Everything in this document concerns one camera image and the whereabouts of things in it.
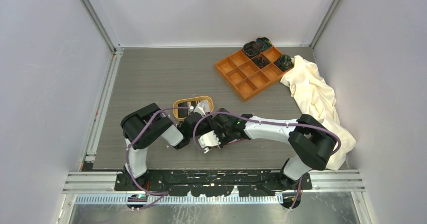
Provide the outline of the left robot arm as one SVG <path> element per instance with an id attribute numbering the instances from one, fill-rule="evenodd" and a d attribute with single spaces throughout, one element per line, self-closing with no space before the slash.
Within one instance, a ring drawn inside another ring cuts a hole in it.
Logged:
<path id="1" fill-rule="evenodd" d="M 174 124 L 160 110 L 156 103 L 152 103 L 128 114 L 120 123 L 129 149 L 125 164 L 129 174 L 127 183 L 134 190 L 143 189 L 147 183 L 148 147 L 158 138 L 163 138 L 177 150 L 187 146 L 192 139 L 195 124 L 209 110 L 209 105 L 206 101 L 179 104 L 178 110 L 187 112 L 179 124 Z"/>

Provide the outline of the red card holder wallet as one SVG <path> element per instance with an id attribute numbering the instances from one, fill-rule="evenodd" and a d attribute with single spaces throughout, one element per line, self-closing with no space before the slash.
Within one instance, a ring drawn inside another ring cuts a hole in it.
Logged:
<path id="1" fill-rule="evenodd" d="M 230 142 L 228 142 L 228 143 L 220 144 L 220 145 L 218 146 L 218 148 L 223 148 L 223 147 L 224 147 L 224 146 L 226 146 L 226 145 L 230 145 L 230 144 L 233 144 L 233 143 L 237 143 L 237 142 L 240 142 L 240 141 L 243 141 L 243 140 L 244 140 L 244 138 L 235 139 L 235 140 L 232 140 L 232 141 L 230 141 Z"/>

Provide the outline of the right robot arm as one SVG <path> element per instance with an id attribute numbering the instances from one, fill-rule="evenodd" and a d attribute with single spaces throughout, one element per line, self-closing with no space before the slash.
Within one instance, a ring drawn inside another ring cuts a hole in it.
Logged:
<path id="1" fill-rule="evenodd" d="M 308 114 L 280 120 L 225 111 L 217 112 L 212 124 L 212 130 L 198 140 L 202 148 L 223 147 L 240 139 L 267 139 L 290 145 L 296 154 L 285 161 L 279 176 L 285 189 L 294 188 L 310 170 L 325 170 L 330 157 L 341 147 L 339 137 Z"/>

